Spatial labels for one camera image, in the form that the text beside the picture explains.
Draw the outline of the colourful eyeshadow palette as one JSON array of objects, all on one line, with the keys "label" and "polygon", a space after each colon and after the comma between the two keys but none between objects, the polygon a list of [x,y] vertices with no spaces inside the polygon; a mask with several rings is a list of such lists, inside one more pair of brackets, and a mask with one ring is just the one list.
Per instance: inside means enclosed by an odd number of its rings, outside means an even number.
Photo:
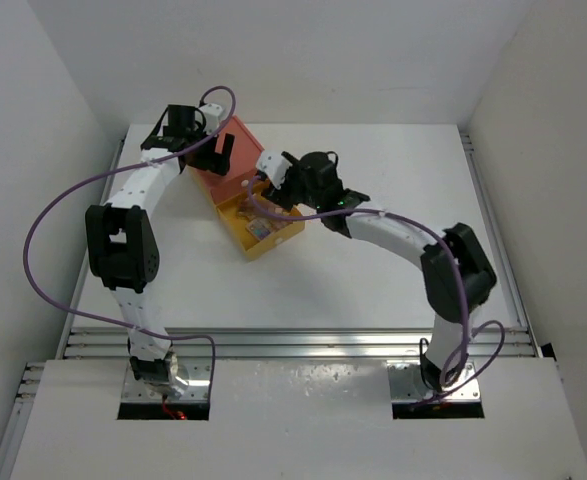
[{"label": "colourful eyeshadow palette", "polygon": [[256,218],[248,222],[245,229],[258,242],[265,240],[275,231],[273,224],[265,218]]}]

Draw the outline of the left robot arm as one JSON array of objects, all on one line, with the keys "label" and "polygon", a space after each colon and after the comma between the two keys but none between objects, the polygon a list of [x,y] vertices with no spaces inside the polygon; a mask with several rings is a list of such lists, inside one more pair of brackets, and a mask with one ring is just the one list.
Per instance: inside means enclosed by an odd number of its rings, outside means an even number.
[{"label": "left robot arm", "polygon": [[186,167],[224,176],[235,138],[220,140],[225,110],[214,103],[170,105],[140,145],[140,160],[123,186],[101,205],[90,206],[85,226],[92,274],[117,302],[128,329],[133,376],[163,397],[186,384],[161,324],[151,284],[160,253],[151,216],[170,183]]}]

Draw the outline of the round-pan eyeshadow palette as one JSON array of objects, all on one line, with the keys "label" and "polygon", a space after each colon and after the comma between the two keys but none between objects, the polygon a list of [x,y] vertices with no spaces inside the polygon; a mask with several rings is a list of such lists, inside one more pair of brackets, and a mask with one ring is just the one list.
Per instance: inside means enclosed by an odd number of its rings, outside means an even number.
[{"label": "round-pan eyeshadow palette", "polygon": [[248,198],[238,203],[236,212],[238,219],[251,222],[258,217],[258,214],[259,212],[256,210],[255,205]]}]

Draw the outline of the orange drawer cabinet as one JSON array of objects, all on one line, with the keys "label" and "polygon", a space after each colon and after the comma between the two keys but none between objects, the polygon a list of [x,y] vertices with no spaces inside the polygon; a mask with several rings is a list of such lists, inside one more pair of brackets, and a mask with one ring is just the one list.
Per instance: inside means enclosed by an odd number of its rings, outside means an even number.
[{"label": "orange drawer cabinet", "polygon": [[255,165],[264,148],[247,125],[234,115],[219,134],[214,150],[217,154],[225,151],[230,152],[230,168],[224,176],[189,168],[204,196],[215,206],[244,190],[242,182],[255,175]]}]

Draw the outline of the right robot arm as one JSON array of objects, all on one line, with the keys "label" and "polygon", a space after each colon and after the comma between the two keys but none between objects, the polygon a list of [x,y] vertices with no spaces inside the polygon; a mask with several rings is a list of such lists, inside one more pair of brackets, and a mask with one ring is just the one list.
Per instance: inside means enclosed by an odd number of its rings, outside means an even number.
[{"label": "right robot arm", "polygon": [[291,211],[307,206],[329,230],[387,250],[422,274],[435,313],[430,344],[420,355],[427,387],[443,392],[468,358],[472,313],[489,298],[497,275],[473,229],[457,223],[440,233],[377,207],[370,196],[349,189],[338,175],[336,153],[260,154],[258,176],[267,181],[265,200]]}]

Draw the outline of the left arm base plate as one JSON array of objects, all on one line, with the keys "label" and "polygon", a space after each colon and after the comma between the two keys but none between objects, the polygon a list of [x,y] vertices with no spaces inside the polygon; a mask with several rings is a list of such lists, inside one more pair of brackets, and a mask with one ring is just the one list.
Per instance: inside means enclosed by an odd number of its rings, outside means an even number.
[{"label": "left arm base plate", "polygon": [[159,404],[163,396],[168,403],[204,404],[209,401],[211,365],[208,361],[179,360],[175,379],[167,385],[151,385],[136,380],[132,368],[126,369],[121,402]]}]

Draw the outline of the yellow bottom drawer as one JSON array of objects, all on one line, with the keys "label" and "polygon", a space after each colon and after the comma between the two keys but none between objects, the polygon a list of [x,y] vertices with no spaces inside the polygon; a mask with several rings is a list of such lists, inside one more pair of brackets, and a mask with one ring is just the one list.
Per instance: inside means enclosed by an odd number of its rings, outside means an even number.
[{"label": "yellow bottom drawer", "polygon": [[289,221],[289,217],[300,217],[301,213],[296,208],[286,212],[269,203],[261,196],[268,183],[258,181],[253,186],[252,199],[270,214],[284,216],[287,220],[273,219],[263,214],[248,198],[248,182],[243,180],[239,192],[218,203],[215,209],[232,243],[248,261],[252,261],[301,233],[305,222]]}]

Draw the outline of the long brown eyeshadow palette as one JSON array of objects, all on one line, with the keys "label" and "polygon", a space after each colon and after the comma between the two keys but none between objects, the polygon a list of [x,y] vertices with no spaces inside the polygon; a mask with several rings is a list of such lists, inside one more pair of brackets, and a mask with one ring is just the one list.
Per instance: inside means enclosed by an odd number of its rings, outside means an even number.
[{"label": "long brown eyeshadow palette", "polygon": [[267,201],[265,203],[265,207],[266,207],[267,212],[271,215],[282,216],[282,215],[287,214],[287,212],[282,207],[280,207],[270,201]]}]

